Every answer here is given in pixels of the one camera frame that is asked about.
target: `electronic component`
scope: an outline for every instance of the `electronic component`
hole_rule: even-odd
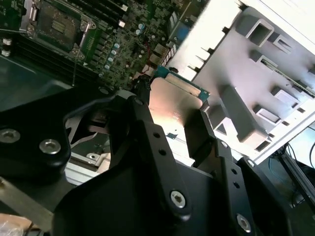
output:
[[[90,17],[73,10],[66,2],[57,1],[34,2],[26,10],[31,16],[22,17],[20,31],[54,51],[84,59],[85,39],[89,30],[96,28]]]
[[[160,55],[166,55],[169,49],[165,48],[161,44],[157,44],[156,48],[154,48],[154,52],[160,54]]]
[[[29,66],[43,66],[71,84],[76,68],[76,75],[88,70],[96,82],[124,89],[130,88],[130,77],[141,73],[145,65],[163,61],[169,51],[164,46],[167,19],[175,5],[191,5],[188,0],[180,4],[169,0],[148,0],[146,4],[137,0],[15,0],[14,6],[11,0],[2,2],[7,14],[0,10],[0,30],[20,33],[13,37],[17,40],[12,43],[14,57],[24,58]],[[194,15],[191,9],[188,14]],[[64,73],[59,74],[49,61],[63,66]]]
[[[162,63],[162,58],[158,57],[157,55],[155,54],[152,54],[150,56],[150,62],[156,64],[156,65],[160,65]]]

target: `green circuit board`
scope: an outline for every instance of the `green circuit board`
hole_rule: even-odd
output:
[[[0,1],[0,32],[18,31],[27,10],[23,9],[24,0]],[[178,1],[171,0],[121,0],[127,10],[122,24],[115,26],[72,0],[36,1],[40,7],[36,22],[31,23],[34,31],[20,34],[97,73],[98,82],[116,89],[130,88],[132,79],[153,74],[162,63],[170,50],[167,25],[179,7]],[[82,22],[90,22],[93,27],[85,31]]]

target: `black metal bracket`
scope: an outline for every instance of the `black metal bracket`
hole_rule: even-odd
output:
[[[286,153],[282,154],[282,152],[278,152],[277,157],[283,165],[285,171],[291,177],[297,189],[315,213],[315,188],[312,183],[308,180],[295,160],[289,157]]]
[[[75,132],[80,124],[80,119],[66,121],[86,114],[96,104],[109,106],[114,98],[104,88],[78,87],[2,112],[0,130],[4,140],[0,142],[0,176],[31,178],[37,182],[59,177],[70,158],[71,140],[67,130]],[[7,129],[14,130],[18,139],[10,142],[15,134],[6,132]],[[41,150],[40,144],[45,140],[55,141],[44,144],[54,154]]]
[[[265,235],[293,235],[290,207],[267,176],[249,158],[237,163],[242,168],[255,222]]]
[[[214,136],[209,119],[197,111],[185,126],[187,145],[194,167],[210,173],[222,186],[227,202],[229,225],[238,235],[256,235],[242,170],[235,163],[229,146]]]

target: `metal plate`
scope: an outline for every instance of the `metal plate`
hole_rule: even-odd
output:
[[[186,140],[183,125],[201,107],[201,100],[162,78],[154,79],[151,89],[149,108],[154,123],[162,126],[165,134],[176,133]]]
[[[225,140],[232,149],[235,149],[252,159],[256,159],[263,156],[266,151],[275,147],[275,145],[277,145],[277,147],[279,144],[283,145],[283,137],[285,137],[286,134],[291,133],[292,130],[295,130],[296,127],[307,120],[315,111],[314,107],[312,108],[312,104],[314,104],[313,101],[294,90],[289,81],[281,75],[272,72],[264,65],[255,64],[249,58],[250,52],[252,50],[258,50],[268,59],[275,62],[280,71],[296,81],[301,80],[311,88],[315,87],[315,77],[310,75],[308,71],[315,64],[315,56],[255,9],[247,8],[241,14],[241,16],[243,15],[253,15],[264,19],[271,24],[275,28],[275,32],[280,33],[288,39],[288,42],[292,47],[291,54],[286,54],[269,41],[265,42],[265,44],[259,48],[235,31],[235,26],[237,25],[237,23],[235,23],[193,82],[198,86],[207,89],[211,93],[211,105],[220,102],[219,89],[221,86],[232,85],[236,87],[239,95],[256,121],[267,131],[267,133],[272,132],[275,137],[268,147],[259,152],[253,147],[238,142],[236,137],[227,137],[220,132],[217,132],[216,136]],[[273,97],[270,92],[274,86],[281,87],[297,98],[302,104],[301,107],[305,112],[300,114],[296,109],[287,106]],[[259,104],[270,112],[278,115],[290,125],[286,126],[280,123],[279,125],[274,126],[259,118],[252,111],[256,104]]]

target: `metal frame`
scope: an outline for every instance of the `metal frame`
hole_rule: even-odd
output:
[[[61,200],[54,214],[53,235],[94,235],[104,228],[108,235],[174,231],[178,235],[256,235],[259,230],[268,234],[264,224],[256,228],[251,209],[255,210],[260,202],[255,202],[256,192],[248,191],[248,182],[254,179],[263,185],[268,183],[259,180],[257,167],[249,163],[246,168],[250,168],[250,175],[243,178],[244,167],[235,163],[228,145],[215,138],[204,112],[195,110],[185,124],[185,135],[195,167],[210,175],[176,163],[162,127],[153,122],[148,101],[137,96],[125,99],[105,88],[92,87],[88,93],[86,89],[82,93],[81,88],[73,88],[1,114],[0,126],[17,130],[20,139],[0,143],[0,176],[13,177],[14,183],[23,181],[24,185],[37,183],[38,192],[61,176],[70,157],[71,143],[93,137],[91,129],[110,134],[110,169],[74,188]],[[21,113],[25,114],[26,126],[13,118]],[[67,127],[72,127],[71,132],[66,132]],[[58,142],[61,149],[51,154],[41,152],[38,144],[47,138]],[[19,154],[21,147],[24,156]],[[1,191],[8,194],[5,185]],[[281,214],[277,212],[282,212],[279,219],[286,222],[284,227],[290,235],[290,221],[282,207],[285,202],[277,192],[270,194],[269,187],[264,191],[282,203],[273,211],[278,216]],[[21,195],[32,198],[34,193]],[[38,218],[21,211],[19,204],[10,206],[37,224]],[[266,218],[265,224],[272,220]]]
[[[299,192],[303,195],[304,199],[308,202],[312,211],[315,213],[315,188],[308,180],[304,172],[298,166],[296,161],[289,157],[286,153],[278,152],[277,157],[283,165],[286,172],[291,177]]]

